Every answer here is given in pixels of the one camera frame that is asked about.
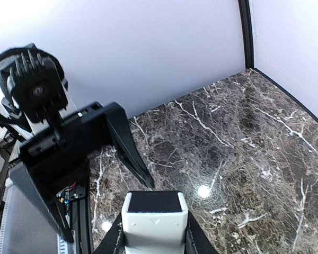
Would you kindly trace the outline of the white remote control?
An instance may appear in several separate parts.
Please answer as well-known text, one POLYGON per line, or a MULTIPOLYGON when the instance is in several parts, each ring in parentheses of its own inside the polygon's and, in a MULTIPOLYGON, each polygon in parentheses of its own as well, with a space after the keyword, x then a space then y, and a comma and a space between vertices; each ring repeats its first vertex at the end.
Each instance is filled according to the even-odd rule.
POLYGON ((125 253, 184 253, 188 207, 180 191, 128 192, 121 218, 125 253))

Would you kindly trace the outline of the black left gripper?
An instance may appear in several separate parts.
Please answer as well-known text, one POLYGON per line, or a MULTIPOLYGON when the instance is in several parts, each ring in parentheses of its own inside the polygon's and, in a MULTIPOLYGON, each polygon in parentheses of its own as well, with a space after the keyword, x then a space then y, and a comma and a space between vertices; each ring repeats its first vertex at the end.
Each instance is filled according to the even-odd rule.
POLYGON ((113 145, 120 161, 148 188, 154 179, 142 160, 133 140, 123 107, 112 102, 98 102, 64 119, 57 130, 47 128, 20 147, 20 159, 9 172, 10 179, 68 243, 74 243, 72 232, 56 194, 76 178, 75 172, 93 151, 113 145))

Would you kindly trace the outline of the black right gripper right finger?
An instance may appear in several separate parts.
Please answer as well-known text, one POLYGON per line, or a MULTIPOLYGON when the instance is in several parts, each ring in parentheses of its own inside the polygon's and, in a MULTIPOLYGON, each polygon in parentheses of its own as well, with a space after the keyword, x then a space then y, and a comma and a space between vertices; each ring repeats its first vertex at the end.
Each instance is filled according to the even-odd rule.
POLYGON ((192 212, 188 212, 188 221, 185 233, 186 254, 219 254, 210 243, 203 229, 200 227, 192 212))

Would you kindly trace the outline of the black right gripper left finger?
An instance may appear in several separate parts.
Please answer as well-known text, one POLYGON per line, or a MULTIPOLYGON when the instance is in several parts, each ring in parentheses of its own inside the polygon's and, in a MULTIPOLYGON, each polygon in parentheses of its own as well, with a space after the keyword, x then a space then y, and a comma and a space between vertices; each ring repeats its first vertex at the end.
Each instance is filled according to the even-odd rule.
POLYGON ((106 233, 93 254, 122 254, 125 252, 125 237, 122 227, 121 213, 114 220, 111 228, 106 233))

